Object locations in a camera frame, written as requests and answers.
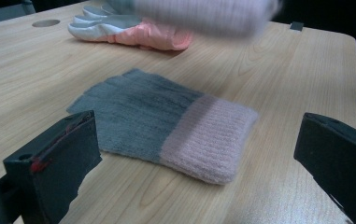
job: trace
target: round hole in table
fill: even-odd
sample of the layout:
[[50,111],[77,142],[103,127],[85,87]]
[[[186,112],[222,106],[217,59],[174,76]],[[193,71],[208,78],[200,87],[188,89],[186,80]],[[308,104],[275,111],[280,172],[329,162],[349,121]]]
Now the round hole in table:
[[36,21],[32,24],[34,27],[49,27],[58,24],[61,21],[58,20],[44,20],[44,21]]

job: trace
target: wooden table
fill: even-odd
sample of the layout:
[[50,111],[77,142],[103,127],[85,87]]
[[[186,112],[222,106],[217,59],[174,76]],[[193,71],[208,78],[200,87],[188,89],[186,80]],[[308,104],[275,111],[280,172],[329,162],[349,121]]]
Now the wooden table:
[[[293,159],[305,112],[356,128],[356,45],[347,35],[270,22],[252,43],[196,35],[183,52],[76,40],[86,2],[0,22],[2,160],[67,116],[92,85],[134,67],[260,114],[235,181],[212,186],[149,162],[102,153],[62,223],[346,223]],[[32,23],[60,20],[51,27]]]

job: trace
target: wood grain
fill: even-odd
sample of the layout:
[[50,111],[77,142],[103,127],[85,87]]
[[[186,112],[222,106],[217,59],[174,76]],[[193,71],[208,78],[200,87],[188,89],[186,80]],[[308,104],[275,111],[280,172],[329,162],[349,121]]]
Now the wood grain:
[[[212,186],[167,167],[103,153],[62,223],[346,223],[293,159],[305,112],[356,128],[356,45],[347,35],[270,22],[251,43],[196,35],[182,52],[76,40],[86,2],[0,22],[2,160],[67,116],[92,85],[134,67],[260,114],[235,181]],[[35,21],[61,22],[35,28]]]

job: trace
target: gray and pink knit item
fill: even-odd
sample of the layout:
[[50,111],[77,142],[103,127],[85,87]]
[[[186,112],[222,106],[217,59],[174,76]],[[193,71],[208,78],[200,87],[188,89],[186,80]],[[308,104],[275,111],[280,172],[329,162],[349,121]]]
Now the gray and pink knit item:
[[233,181],[258,114],[158,75],[132,70],[84,92],[67,111],[93,110],[99,147],[212,184]]
[[120,11],[214,35],[251,38],[280,9],[279,0],[107,0]]

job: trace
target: glove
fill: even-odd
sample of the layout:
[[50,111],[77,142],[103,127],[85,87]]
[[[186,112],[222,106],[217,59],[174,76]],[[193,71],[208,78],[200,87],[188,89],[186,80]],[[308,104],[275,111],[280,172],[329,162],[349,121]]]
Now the glove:
[[252,38],[281,8],[281,0],[107,0],[120,12],[198,33]]
[[235,177],[257,113],[132,70],[85,91],[69,113],[93,110],[99,147],[212,184]]
[[93,42],[120,43],[142,49],[183,50],[192,42],[192,32],[135,15],[120,14],[110,6],[86,6],[68,26],[71,35]]

